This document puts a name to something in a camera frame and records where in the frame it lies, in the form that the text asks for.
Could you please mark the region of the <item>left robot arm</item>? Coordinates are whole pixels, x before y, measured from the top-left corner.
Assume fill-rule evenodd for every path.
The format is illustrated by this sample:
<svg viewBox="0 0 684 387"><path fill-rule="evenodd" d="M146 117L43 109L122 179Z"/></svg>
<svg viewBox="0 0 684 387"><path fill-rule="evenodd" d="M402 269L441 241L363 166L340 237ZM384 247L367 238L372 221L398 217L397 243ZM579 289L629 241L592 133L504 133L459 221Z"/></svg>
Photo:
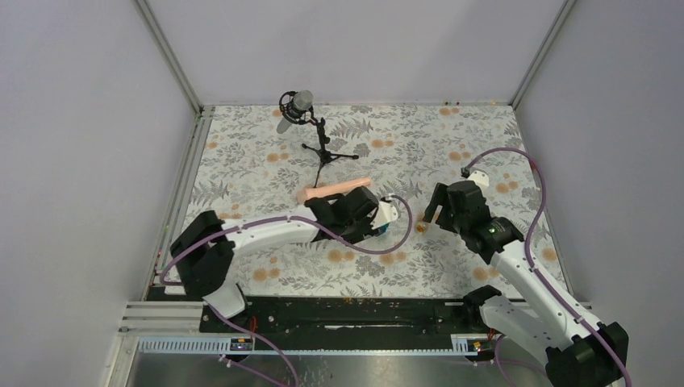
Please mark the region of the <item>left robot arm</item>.
<svg viewBox="0 0 684 387"><path fill-rule="evenodd" d="M227 329L241 331L249 324L251 312L241 288L227 277L235 258L335 237L354 245L382 234L397 218L390 201L378 198L365 186L313 197L263 218L228 222L206 210L170 247L171 265L178 276L174 285L187 297L210 303Z"/></svg>

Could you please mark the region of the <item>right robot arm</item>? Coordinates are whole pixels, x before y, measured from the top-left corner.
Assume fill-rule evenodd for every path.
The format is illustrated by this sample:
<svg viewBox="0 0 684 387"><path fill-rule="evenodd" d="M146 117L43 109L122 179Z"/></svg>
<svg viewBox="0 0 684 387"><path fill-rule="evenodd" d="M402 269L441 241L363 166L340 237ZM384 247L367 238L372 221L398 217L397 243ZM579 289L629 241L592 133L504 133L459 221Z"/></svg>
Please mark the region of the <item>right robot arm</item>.
<svg viewBox="0 0 684 387"><path fill-rule="evenodd" d="M496 288L483 286L464 298L467 328L505 335L544 366L554 386L631 385L627 332L617 322L602 322L550 277L517 227L491 214L477 183L437 184L423 220L459 235L529 305L520 310Z"/></svg>

